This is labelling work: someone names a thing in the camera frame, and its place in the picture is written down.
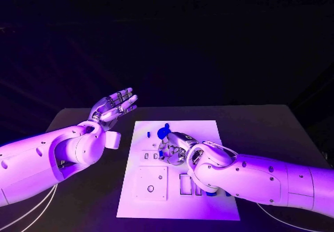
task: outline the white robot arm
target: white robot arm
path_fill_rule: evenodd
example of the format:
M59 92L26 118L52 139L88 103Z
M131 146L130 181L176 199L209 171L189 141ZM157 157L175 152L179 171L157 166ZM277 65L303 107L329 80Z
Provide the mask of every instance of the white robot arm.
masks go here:
M108 131L136 109L128 88L94 105L88 121L0 147L0 206L51 188L94 164L104 148L118 149L121 134Z
M188 174L208 193L222 188L252 202L303 208L334 218L334 170L239 155L179 132L167 134L159 150L162 161L173 165L186 162Z

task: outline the gray table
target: gray table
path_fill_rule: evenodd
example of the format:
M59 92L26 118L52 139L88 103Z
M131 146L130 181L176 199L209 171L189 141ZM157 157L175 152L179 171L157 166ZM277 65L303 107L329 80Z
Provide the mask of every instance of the gray table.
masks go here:
M48 131L87 120L90 109L64 109ZM223 145L239 153L330 168L317 147L284 105L143 107L120 118L113 128L123 134L118 150L105 149L101 160L59 183L44 216L28 231L301 231L274 220L258 205L236 199L241 221L117 218L134 122L146 120L216 120ZM0 208L0 226L41 201L46 191ZM334 219L303 209L264 206L285 222L313 230L333 231ZM38 209L8 231L21 231Z

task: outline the cable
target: cable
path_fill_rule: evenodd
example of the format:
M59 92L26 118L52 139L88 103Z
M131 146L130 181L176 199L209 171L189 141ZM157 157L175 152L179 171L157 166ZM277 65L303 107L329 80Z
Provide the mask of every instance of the cable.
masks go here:
M278 218L275 218L268 212L267 212L267 214L274 218L274 219L277 219L278 221L281 221ZM313 231L313 230L308 230L308 229L306 229L306 228L301 228L301 227L298 227L298 226L294 226L293 224L290 224L290 223L287 223L287 222L284 222L284 221L281 221L284 224L287 224L287 225L290 225L290 226L293 226L293 227L295 227L295 228L298 228L298 229L301 229L301 230L307 230L307 231L311 231L311 232L321 232L321 231Z
M5 230L9 226L12 226L18 221L21 221L21 220L33 212L33 210L41 206L41 204L44 203L44 201L45 201L46 198L49 197L52 191L55 190L55 192L56 192L56 186L58 186L58 184L52 187L52 190L49 191L46 197L44 198L44 200L41 201L41 203L28 211L28 213L26 213L21 218L18 218L18 219L16 219L13 222L10 222L5 227L2 227L2 228L0 228L0 231Z
M23 230L22 232L25 232L25 231L28 230L28 228L33 225L33 223L38 221L38 219L41 218L44 212L46 211L48 206L51 205L51 202L52 202L52 199L54 199L54 196L55 196L55 193L56 193L56 189L58 189L58 184L56 184L55 186L56 186L56 187L55 187L55 191L54 191L54 194L52 194L49 203L48 203L46 207L45 207L45 209L44 209L41 215L38 216L38 218L35 219L35 221L31 223L31 225L25 228L25 230Z

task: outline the white board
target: white board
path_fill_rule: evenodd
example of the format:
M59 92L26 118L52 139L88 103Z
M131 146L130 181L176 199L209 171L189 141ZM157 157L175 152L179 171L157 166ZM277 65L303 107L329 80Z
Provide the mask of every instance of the white board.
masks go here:
M166 123L172 132L222 145L216 121L137 121L117 217L241 220L235 197L222 189L218 196L208 196L189 182L188 165L173 166L156 159L162 142L157 131Z

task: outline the black backdrop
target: black backdrop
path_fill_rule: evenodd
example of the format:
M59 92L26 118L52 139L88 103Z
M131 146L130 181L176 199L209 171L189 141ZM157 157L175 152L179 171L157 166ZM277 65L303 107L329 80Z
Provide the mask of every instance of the black backdrop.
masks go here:
M334 151L330 1L0 4L2 143L133 87L139 106L287 104Z

